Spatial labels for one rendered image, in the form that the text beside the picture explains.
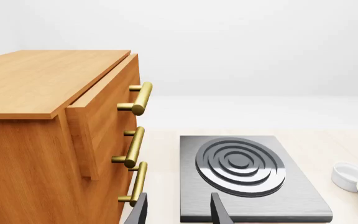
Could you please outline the flat black stove plate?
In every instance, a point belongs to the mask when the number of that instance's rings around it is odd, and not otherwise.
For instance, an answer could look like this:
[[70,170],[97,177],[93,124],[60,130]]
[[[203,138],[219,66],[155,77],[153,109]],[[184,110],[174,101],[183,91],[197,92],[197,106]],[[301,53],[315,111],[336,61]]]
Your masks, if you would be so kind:
[[181,136],[180,221],[211,222],[218,194],[236,223],[329,223],[329,205],[274,136]]

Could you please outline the wooden cabinet drawer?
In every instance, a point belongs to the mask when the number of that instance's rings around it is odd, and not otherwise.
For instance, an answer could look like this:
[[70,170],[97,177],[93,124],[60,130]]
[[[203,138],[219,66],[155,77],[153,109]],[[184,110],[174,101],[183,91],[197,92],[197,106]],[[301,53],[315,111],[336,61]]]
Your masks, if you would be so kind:
[[114,67],[65,110],[71,139],[83,177],[98,180],[108,169],[112,156],[126,155],[125,130],[135,130],[131,111],[119,111],[117,104],[132,103],[139,85],[138,55],[131,54]]

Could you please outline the wooden cabinet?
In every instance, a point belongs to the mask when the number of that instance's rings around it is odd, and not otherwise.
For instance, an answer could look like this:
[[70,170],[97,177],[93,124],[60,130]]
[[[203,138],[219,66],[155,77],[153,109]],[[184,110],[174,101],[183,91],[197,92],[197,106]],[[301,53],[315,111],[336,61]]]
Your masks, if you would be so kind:
[[132,173],[80,173],[66,108],[132,53],[20,50],[0,55],[0,224],[118,224]]

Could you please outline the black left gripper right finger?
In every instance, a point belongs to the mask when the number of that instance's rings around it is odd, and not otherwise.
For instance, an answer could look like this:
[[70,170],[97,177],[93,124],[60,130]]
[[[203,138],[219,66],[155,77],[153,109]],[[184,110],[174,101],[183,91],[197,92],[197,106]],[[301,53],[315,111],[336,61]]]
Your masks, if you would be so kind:
[[234,224],[216,192],[211,194],[210,209],[213,224]]

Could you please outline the white ramekin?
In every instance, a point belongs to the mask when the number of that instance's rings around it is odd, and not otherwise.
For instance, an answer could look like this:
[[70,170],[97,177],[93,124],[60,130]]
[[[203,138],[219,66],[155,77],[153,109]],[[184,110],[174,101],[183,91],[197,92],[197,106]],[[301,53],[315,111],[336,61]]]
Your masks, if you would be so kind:
[[331,180],[336,186],[348,192],[357,193],[358,166],[348,162],[333,165]]

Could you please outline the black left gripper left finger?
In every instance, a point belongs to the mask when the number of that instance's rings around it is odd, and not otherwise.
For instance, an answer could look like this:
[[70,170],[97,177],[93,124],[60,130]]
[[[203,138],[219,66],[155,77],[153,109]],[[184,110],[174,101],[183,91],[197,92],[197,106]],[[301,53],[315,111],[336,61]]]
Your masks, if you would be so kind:
[[147,209],[147,194],[141,193],[135,204],[135,207],[132,209],[124,224],[145,224],[147,218]]

